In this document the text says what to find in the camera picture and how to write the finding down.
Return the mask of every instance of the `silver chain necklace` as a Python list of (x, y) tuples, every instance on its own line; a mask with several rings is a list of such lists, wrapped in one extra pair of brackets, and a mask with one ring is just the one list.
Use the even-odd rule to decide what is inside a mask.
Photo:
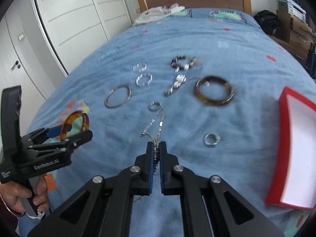
[[(153, 143), (154, 143), (153, 176), (155, 176), (155, 174), (156, 174), (156, 169), (157, 169), (157, 166), (158, 166), (158, 163), (159, 163), (159, 158), (160, 158), (160, 155), (159, 155), (159, 143), (160, 143), (160, 133), (161, 133), (162, 123), (163, 123), (163, 119), (164, 119), (164, 114), (165, 114), (164, 109), (160, 109), (158, 111), (158, 113), (156, 114), (156, 116), (151, 120), (151, 123), (143, 130), (143, 132), (140, 133), (141, 137), (144, 137), (146, 135), (149, 136), (153, 140)], [(157, 118), (159, 115), (161, 115), (161, 117), (160, 117), (160, 122), (159, 122), (159, 126), (158, 126), (157, 138), (155, 139), (147, 131), (148, 131), (149, 127), (151, 127), (151, 125), (155, 122), (155, 118)], [(135, 199), (133, 202), (137, 202), (137, 201), (141, 200), (142, 198), (143, 198), (143, 196), (140, 196), (139, 198)]]

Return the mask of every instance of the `blue bedspread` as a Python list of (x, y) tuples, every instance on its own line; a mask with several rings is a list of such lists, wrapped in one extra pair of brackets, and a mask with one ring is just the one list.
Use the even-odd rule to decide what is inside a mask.
[[(73, 153), (70, 166), (58, 170), (57, 189), (49, 193), (53, 209), (93, 176), (111, 177), (133, 165), (150, 141), (140, 137), (155, 115), (148, 106), (160, 101), (165, 109), (161, 140), (169, 153), (198, 175), (221, 176), (284, 230), (290, 210), (264, 203), (279, 144), (277, 101), (284, 86), (316, 101), (315, 83), (249, 15), (242, 22), (211, 19), (209, 12), (193, 9), (192, 18), (170, 17), (128, 29), (88, 56), (43, 104), (29, 131), (56, 125), (69, 101), (83, 100), (90, 109), (94, 135)], [(164, 97), (179, 74), (170, 66), (172, 58), (187, 54), (203, 64), (186, 71), (187, 82)], [(153, 76), (148, 87), (135, 84), (138, 74), (132, 66), (142, 62)], [(204, 75), (227, 79), (235, 89), (232, 102), (222, 107), (201, 103), (194, 85)], [(105, 95), (121, 84), (131, 86), (131, 100), (116, 109), (105, 107)], [(219, 94), (216, 88), (214, 95)], [(149, 132), (156, 136), (157, 126)], [(212, 132), (221, 137), (215, 148), (203, 142), (204, 135)], [(26, 236), (34, 223), (24, 217), (19, 226)], [(183, 236), (180, 200), (161, 194), (159, 177), (154, 178), (153, 194), (133, 205), (130, 236)]]

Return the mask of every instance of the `bracelet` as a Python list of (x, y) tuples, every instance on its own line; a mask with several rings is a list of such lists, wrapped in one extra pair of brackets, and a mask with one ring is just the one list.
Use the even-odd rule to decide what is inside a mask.
[[(119, 103), (118, 105), (109, 105), (108, 104), (108, 101), (109, 101), (109, 98), (110, 96), (118, 89), (120, 88), (126, 88), (127, 91), (128, 91), (128, 97), (121, 103)], [(122, 106), (123, 104), (127, 103), (130, 98), (132, 97), (132, 89), (130, 86), (127, 86), (127, 85), (121, 85), (121, 86), (117, 86), (117, 87), (114, 87), (111, 91), (108, 92), (108, 94), (106, 95), (105, 97), (105, 106), (107, 106), (109, 109), (113, 109), (113, 108), (117, 108), (119, 106)]]
[[(139, 83), (140, 79), (142, 77), (149, 77), (149, 80), (147, 81), (147, 83)], [(153, 80), (153, 76), (150, 74), (150, 73), (143, 73), (143, 74), (140, 74), (137, 79), (136, 79), (136, 85), (141, 87), (141, 86), (145, 86), (145, 85), (148, 85), (151, 83), (151, 81)]]
[(80, 132), (88, 130), (89, 129), (89, 117), (88, 114), (84, 111), (75, 111), (71, 113), (68, 118), (65, 120), (64, 124), (62, 125), (60, 129), (59, 137), (61, 140), (65, 139), (67, 137), (67, 131), (70, 127), (70, 125), (75, 121), (76, 118), (82, 117), (82, 125), (80, 128)]
[(11, 208), (4, 202), (4, 199), (3, 199), (3, 197), (1, 196), (1, 193), (0, 193), (0, 198), (1, 198), (2, 202), (3, 202), (3, 204), (5, 205), (5, 207), (7, 208), (7, 210), (8, 210), (12, 215), (14, 215), (14, 216), (17, 217), (17, 218), (20, 218), (20, 217), (24, 217), (24, 216), (25, 216), (25, 212), (18, 214), (18, 212), (16, 212), (16, 211), (14, 211), (13, 209), (11, 209)]
[[(223, 85), (228, 90), (229, 95), (225, 99), (222, 99), (222, 100), (210, 99), (204, 96), (200, 92), (199, 87), (205, 82), (216, 82)], [(225, 105), (229, 103), (234, 97), (233, 86), (227, 80), (222, 79), (220, 77), (216, 77), (216, 76), (204, 76), (200, 78), (195, 84), (194, 92), (195, 92), (195, 95), (207, 105)]]
[(181, 86), (181, 84), (184, 84), (185, 82), (186, 75), (177, 75), (176, 81), (169, 87), (168, 90), (165, 91), (165, 96), (173, 94)]
[(139, 72), (146, 70), (146, 68), (147, 68), (147, 65), (145, 63), (138, 63), (138, 64), (133, 66), (133, 72), (139, 73)]
[(181, 64), (178, 63), (178, 60), (185, 60), (186, 56), (182, 55), (182, 56), (176, 56), (175, 58), (172, 59), (171, 61), (171, 67), (175, 68), (175, 72), (178, 72), (179, 69), (181, 70), (188, 70), (190, 69), (194, 64), (202, 64), (201, 61), (197, 61), (196, 57), (188, 57), (188, 59), (190, 60), (189, 63), (185, 63), (185, 64)]

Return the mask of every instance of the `hand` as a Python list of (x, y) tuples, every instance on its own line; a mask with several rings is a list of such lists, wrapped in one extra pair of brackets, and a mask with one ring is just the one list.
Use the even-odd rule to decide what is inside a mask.
[[(36, 196), (33, 198), (34, 205), (39, 205), (37, 208), (37, 211), (39, 212), (49, 209), (47, 183), (44, 177), (45, 175), (47, 174), (43, 174), (39, 177), (39, 181), (35, 187)], [(14, 211), (19, 213), (25, 212), (25, 209), (18, 198), (32, 197), (32, 192), (28, 188), (25, 188), (21, 184), (14, 181), (0, 184), (0, 193), (4, 202)]]

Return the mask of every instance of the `metal screw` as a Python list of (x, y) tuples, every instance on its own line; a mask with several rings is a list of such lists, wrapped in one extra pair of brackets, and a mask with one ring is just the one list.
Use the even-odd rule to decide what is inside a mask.
[(218, 175), (213, 175), (213, 176), (211, 177), (211, 181), (212, 181), (213, 183), (220, 183), (221, 180), (222, 180), (222, 178), (220, 178)]
[(134, 173), (138, 173), (140, 171), (140, 167), (139, 166), (131, 166), (130, 170)]
[(103, 178), (102, 178), (102, 176), (97, 175), (97, 176), (92, 178), (92, 181), (94, 183), (101, 183), (103, 181)]
[(182, 172), (183, 171), (183, 166), (181, 165), (175, 165), (173, 167), (173, 170), (176, 171), (176, 172)]

